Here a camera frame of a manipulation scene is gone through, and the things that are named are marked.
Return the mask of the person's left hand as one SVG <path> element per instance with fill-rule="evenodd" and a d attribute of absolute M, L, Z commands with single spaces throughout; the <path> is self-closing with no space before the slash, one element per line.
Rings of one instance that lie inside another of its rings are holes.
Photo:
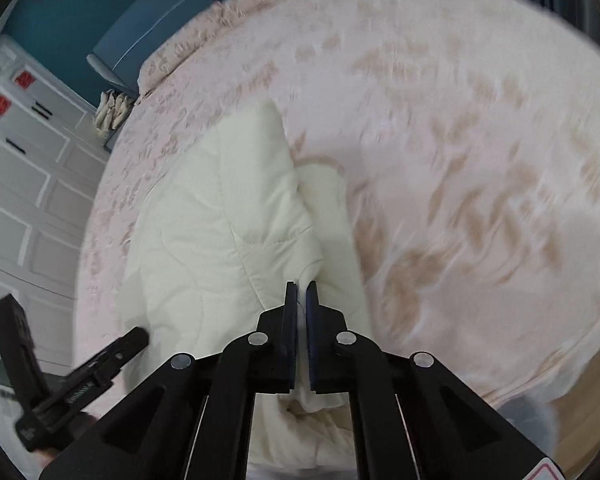
<path fill-rule="evenodd" d="M 52 462 L 68 445 L 78 440 L 82 434 L 93 427 L 97 418 L 90 413 L 81 412 L 76 418 L 62 428 L 57 434 L 53 434 L 47 442 L 47 448 L 39 448 L 34 451 L 34 456 L 42 467 Z"/>

